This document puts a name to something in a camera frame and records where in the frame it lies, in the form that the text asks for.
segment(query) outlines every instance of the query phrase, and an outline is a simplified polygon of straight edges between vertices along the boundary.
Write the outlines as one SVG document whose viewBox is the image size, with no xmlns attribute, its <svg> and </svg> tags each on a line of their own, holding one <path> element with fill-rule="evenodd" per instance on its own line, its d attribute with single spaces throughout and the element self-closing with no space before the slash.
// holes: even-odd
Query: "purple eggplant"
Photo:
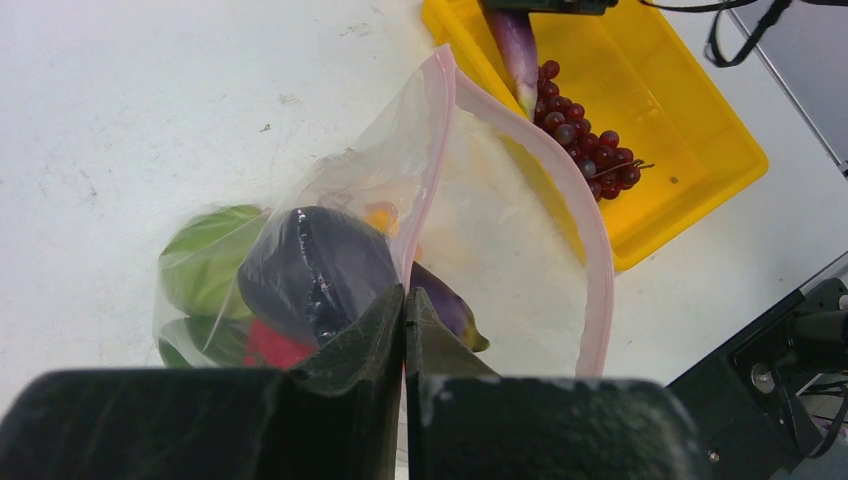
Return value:
<svg viewBox="0 0 848 480">
<path fill-rule="evenodd" d="M 504 65 L 515 81 L 515 98 L 532 121 L 538 97 L 539 54 L 530 15 L 526 11 L 488 10 L 485 7 L 483 13 Z"/>
<path fill-rule="evenodd" d="M 477 331 L 474 314 L 468 304 L 418 262 L 412 263 L 409 287 L 421 287 L 427 292 L 439 319 L 472 352 L 482 352 L 489 348 L 489 340 Z"/>
</svg>

